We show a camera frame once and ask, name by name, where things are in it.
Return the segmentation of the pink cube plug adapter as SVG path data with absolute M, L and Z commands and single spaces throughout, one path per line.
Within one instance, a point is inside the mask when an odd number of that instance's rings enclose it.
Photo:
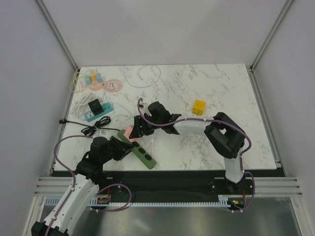
M 124 132 L 124 136 L 127 138 L 128 141 L 131 143 L 137 142 L 138 138 L 130 138 L 131 132 L 133 130 L 133 125 L 130 125 Z

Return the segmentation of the green power strip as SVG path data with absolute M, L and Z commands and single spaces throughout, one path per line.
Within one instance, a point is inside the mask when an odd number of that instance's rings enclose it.
M 136 141 L 129 140 L 126 136 L 126 130 L 122 129 L 118 132 L 117 136 L 126 144 L 133 146 L 131 152 L 146 166 L 147 169 L 153 169 L 157 162 L 152 158 L 152 156 Z

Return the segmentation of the yellow cube plug adapter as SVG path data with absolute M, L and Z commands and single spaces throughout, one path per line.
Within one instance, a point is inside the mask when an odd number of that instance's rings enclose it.
M 203 116 L 206 108 L 206 102 L 196 99 L 192 107 L 192 114 L 196 116 Z

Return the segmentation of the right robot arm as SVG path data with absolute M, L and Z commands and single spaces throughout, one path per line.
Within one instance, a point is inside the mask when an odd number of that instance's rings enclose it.
M 204 136 L 224 158 L 227 191 L 235 194 L 243 188 L 241 156 L 248 137 L 228 115 L 218 112 L 210 118 L 184 117 L 170 113 L 158 101 L 145 106 L 142 99 L 139 99 L 137 109 L 139 115 L 134 117 L 130 139 L 152 135 L 159 128 L 167 134 Z

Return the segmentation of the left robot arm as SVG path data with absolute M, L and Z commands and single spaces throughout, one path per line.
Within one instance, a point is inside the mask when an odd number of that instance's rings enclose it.
M 103 165 L 110 160 L 120 161 L 134 148 L 115 137 L 93 138 L 90 150 L 77 164 L 75 171 L 58 157 L 56 144 L 54 159 L 72 175 L 71 183 L 51 213 L 43 222 L 36 221 L 31 228 L 33 236 L 70 236 L 90 200 L 98 193 L 104 193 L 108 181 L 102 178 Z

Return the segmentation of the pink round power socket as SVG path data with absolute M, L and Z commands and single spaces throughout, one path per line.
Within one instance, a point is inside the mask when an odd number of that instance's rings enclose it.
M 98 82 L 91 83 L 90 85 L 88 85 L 88 88 L 90 90 L 92 90 L 92 91 L 98 91 L 98 90 L 104 88 L 104 82 L 102 82 L 102 83 L 98 83 Z

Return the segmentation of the blue plug on pink socket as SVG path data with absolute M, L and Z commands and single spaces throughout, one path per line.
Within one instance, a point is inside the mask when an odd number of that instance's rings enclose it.
M 96 80 L 97 80 L 98 83 L 102 83 L 102 82 L 103 82 L 102 76 L 101 76 L 100 73 L 97 73 L 97 74 L 96 74 Z

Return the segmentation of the yellow plug on pink socket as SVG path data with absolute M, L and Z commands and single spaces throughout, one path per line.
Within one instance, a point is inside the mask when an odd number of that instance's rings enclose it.
M 96 72 L 91 72 L 91 73 L 89 74 L 89 77 L 90 77 L 91 81 L 96 81 L 96 75 L 97 75 Z

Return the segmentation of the teal plug on pink socket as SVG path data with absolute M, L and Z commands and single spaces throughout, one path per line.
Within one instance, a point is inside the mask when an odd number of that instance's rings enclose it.
M 86 82 L 87 85 L 91 84 L 91 80 L 90 80 L 89 76 L 85 76 L 85 82 Z

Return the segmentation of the teal power strip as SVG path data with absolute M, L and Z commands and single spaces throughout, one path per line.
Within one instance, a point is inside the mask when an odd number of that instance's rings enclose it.
M 87 122 L 92 122 L 98 118 L 105 116 L 106 114 L 114 110 L 113 106 L 110 103 L 104 103 L 101 105 L 101 108 L 96 110 L 95 114 L 92 109 L 84 113 L 84 118 Z

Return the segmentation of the black cube adapter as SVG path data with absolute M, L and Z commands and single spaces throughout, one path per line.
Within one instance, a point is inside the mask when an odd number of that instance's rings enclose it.
M 88 106 L 93 113 L 94 116 L 97 116 L 104 112 L 104 108 L 102 107 L 100 101 L 98 99 L 95 99 L 88 103 Z

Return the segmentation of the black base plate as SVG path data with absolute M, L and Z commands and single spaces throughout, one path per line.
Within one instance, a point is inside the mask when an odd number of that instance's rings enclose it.
M 220 195 L 249 197 L 254 191 L 246 175 L 228 183 L 224 171 L 107 171 L 100 182 L 111 202 L 177 203 L 214 202 Z

